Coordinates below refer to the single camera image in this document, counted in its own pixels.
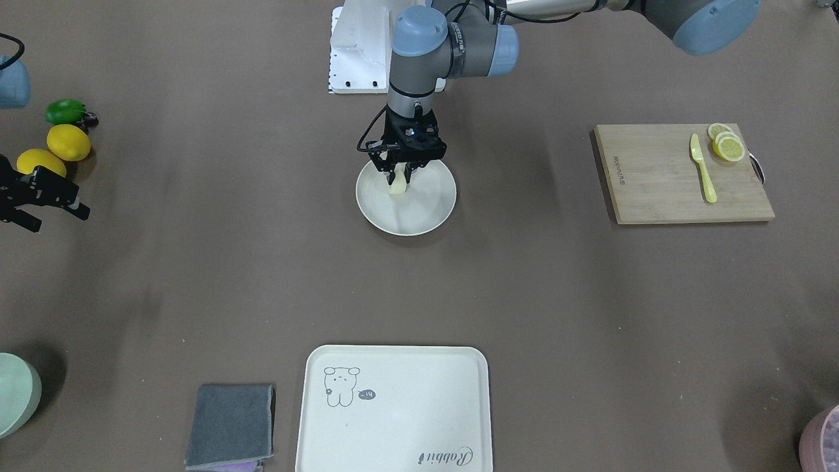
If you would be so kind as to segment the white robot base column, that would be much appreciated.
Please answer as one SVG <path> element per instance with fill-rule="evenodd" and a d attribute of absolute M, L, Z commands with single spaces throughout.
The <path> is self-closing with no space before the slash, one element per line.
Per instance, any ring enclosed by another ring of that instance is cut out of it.
<path fill-rule="evenodd" d="M 389 93 L 391 39 L 399 13 L 425 1 L 345 1 L 332 10 L 328 92 Z"/>

